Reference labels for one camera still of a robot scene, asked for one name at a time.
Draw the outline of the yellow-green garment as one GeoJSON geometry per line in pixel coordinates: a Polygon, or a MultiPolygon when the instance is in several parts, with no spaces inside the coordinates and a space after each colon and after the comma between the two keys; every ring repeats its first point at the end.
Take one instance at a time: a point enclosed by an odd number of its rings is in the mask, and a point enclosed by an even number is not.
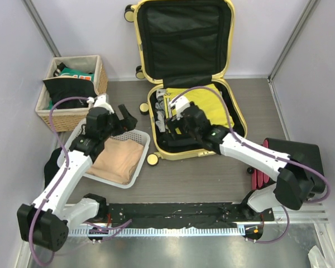
{"type": "MultiPolygon", "coordinates": [[[[179,88],[167,88],[164,94],[165,117],[170,118],[176,115],[175,110],[171,110],[169,103],[177,95],[185,91],[179,88]]],[[[202,109],[212,125],[222,125],[228,127],[226,113],[220,99],[211,91],[205,89],[195,89],[184,94],[190,102],[194,102],[202,109]]]]}

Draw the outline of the beige garment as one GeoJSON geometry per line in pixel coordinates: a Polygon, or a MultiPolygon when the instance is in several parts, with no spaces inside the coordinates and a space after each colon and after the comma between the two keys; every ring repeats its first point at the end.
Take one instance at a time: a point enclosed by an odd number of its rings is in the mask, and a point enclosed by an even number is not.
{"type": "Polygon", "coordinates": [[[143,146],[136,141],[109,138],[87,174],[118,184],[128,184],[142,153],[143,146]]]}

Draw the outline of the yellow hard-shell suitcase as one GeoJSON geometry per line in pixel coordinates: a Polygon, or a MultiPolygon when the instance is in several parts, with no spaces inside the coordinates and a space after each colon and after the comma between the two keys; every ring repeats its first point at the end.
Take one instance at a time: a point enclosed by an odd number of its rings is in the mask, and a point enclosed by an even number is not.
{"type": "Polygon", "coordinates": [[[212,88],[222,96],[221,104],[233,129],[247,135],[246,121],[224,75],[228,69],[235,23],[231,1],[140,1],[125,8],[125,20],[135,27],[141,64],[139,79],[154,87],[140,112],[150,117],[156,152],[147,157],[151,166],[160,159],[183,160],[208,154],[205,149],[170,153],[159,148],[163,133],[155,125],[156,91],[179,88],[188,92],[212,88]]]}

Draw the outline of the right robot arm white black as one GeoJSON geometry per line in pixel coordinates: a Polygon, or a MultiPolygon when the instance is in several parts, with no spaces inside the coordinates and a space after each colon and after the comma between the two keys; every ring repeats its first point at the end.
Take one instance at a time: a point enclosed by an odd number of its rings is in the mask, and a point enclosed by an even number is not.
{"type": "Polygon", "coordinates": [[[239,204],[246,220],[252,221],[263,211],[280,205],[299,210],[309,198],[324,192],[325,182],[308,166],[309,161],[304,154],[273,151],[225,126],[213,125],[193,102],[173,104],[171,107],[175,110],[175,115],[167,121],[171,132],[178,128],[202,148],[242,161],[272,180],[272,184],[250,191],[239,204]]]}

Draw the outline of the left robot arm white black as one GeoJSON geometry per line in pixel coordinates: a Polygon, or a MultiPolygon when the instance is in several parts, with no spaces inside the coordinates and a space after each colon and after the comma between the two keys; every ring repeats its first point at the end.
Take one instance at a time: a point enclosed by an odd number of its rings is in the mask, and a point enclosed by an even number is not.
{"type": "Polygon", "coordinates": [[[41,246],[56,252],[64,245],[69,230],[87,220],[100,223],[108,215],[106,199],[86,194],[79,203],[66,208],[66,203],[83,175],[92,167],[104,149],[106,140],[135,129],[137,119],[124,104],[118,106],[123,118],[108,104],[91,108],[72,132],[64,162],[46,189],[32,202],[17,211],[21,237],[29,246],[41,246]]]}

